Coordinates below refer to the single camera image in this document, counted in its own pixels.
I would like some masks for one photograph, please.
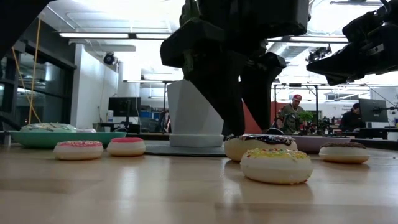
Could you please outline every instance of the person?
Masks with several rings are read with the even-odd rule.
[[[361,121],[359,103],[355,103],[351,108],[351,111],[343,114],[340,123],[340,129],[342,131],[354,131],[357,128],[365,128],[365,123]]]
[[[299,113],[304,111],[304,109],[299,106],[301,100],[301,95],[296,94],[293,96],[291,103],[280,109],[280,117],[283,119],[283,125],[280,130],[285,134],[293,134],[294,132],[300,131]]]

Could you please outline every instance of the ceiling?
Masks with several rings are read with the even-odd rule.
[[[179,28],[178,19],[185,0],[58,0],[51,2],[42,12],[42,19],[57,31],[62,32],[144,32],[173,33]],[[352,19],[372,11],[378,6],[341,6],[330,0],[311,1],[312,19],[308,23],[308,35],[341,35],[341,28]],[[142,62],[144,75],[151,73],[172,74],[182,77],[181,70],[162,65],[159,55],[161,40],[90,40],[86,49],[104,54],[107,46],[135,46]],[[286,58],[293,68],[286,69],[281,76],[316,78],[305,69],[305,57],[311,49],[325,44],[274,43],[270,51]],[[124,53],[128,58],[132,52]]]

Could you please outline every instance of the table surface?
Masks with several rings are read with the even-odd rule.
[[[314,157],[306,184],[269,185],[227,158],[0,149],[0,223],[398,223],[398,154],[369,151],[359,166]]]

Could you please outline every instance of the frosted donut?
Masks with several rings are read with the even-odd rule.
[[[104,148],[99,141],[67,141],[60,142],[53,151],[60,160],[88,160],[100,158]]]
[[[230,136],[224,144],[225,154],[233,161],[240,162],[243,154],[249,149],[291,149],[297,150],[296,142],[287,136],[268,134],[244,134]]]
[[[241,161],[243,174],[270,184],[299,184],[311,177],[313,166],[306,153],[290,149],[251,149]]]
[[[368,149],[360,143],[326,143],[319,157],[328,162],[361,164],[369,159]]]
[[[114,138],[106,148],[112,156],[141,156],[145,149],[144,140],[137,137]]]

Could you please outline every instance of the green plate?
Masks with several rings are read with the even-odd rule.
[[[29,147],[53,149],[58,142],[64,141],[100,141],[104,146],[114,138],[126,137],[127,133],[48,133],[10,131],[15,142]]]

